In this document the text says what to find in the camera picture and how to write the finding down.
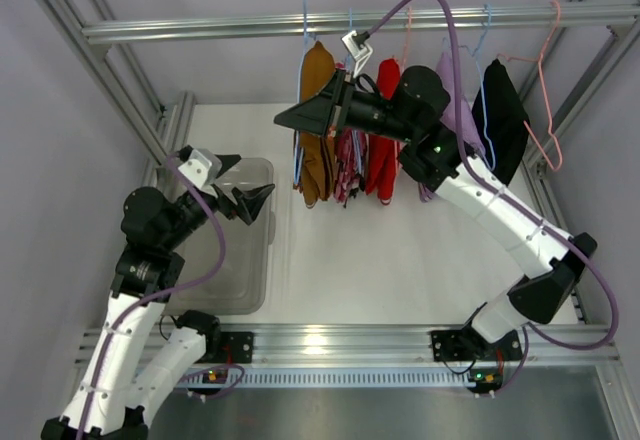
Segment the brown trousers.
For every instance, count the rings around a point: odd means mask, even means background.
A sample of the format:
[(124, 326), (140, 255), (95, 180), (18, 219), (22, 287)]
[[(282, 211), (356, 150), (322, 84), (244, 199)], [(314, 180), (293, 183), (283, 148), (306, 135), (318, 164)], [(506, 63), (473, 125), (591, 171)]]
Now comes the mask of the brown trousers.
[[(300, 101), (304, 102), (317, 94), (334, 72), (333, 56), (317, 41), (302, 62)], [(299, 191), (303, 195), (305, 206), (311, 209), (318, 201), (327, 201), (333, 194), (336, 170), (334, 141), (301, 133), (300, 146), (304, 155)]]

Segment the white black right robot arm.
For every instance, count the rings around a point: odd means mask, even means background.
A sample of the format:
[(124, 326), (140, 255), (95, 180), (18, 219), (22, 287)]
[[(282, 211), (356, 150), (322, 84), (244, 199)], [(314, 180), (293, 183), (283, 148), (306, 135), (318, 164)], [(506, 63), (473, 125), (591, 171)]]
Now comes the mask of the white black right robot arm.
[(390, 98), (359, 86), (338, 70), (318, 93), (277, 114), (274, 122), (318, 137), (350, 128), (404, 142), (398, 161), (405, 172), (471, 217), (517, 263), (521, 279), (454, 331), (469, 356), (486, 357), (528, 323), (548, 324), (579, 282), (595, 240), (555, 229), (492, 176), (441, 122), (450, 96), (435, 71), (409, 67)]

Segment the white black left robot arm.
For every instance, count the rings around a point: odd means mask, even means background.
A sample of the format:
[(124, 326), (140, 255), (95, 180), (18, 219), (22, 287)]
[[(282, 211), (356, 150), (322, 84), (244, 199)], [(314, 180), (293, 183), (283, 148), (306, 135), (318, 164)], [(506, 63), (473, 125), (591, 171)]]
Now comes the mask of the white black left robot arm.
[[(269, 183), (224, 193), (216, 181), (241, 159), (185, 146), (166, 159), (184, 193), (170, 201), (158, 188), (144, 186), (126, 198), (121, 222), (126, 245), (116, 263), (96, 347), (72, 399), (45, 422), (41, 438), (145, 439), (167, 397), (192, 378), (190, 368), (218, 355), (219, 319), (188, 310), (155, 357), (144, 368), (138, 366), (171, 296), (213, 279), (221, 269), (226, 240), (216, 216), (250, 225), (275, 189)], [(177, 249), (205, 223), (216, 232), (218, 258), (209, 271), (180, 284), (185, 260)]]

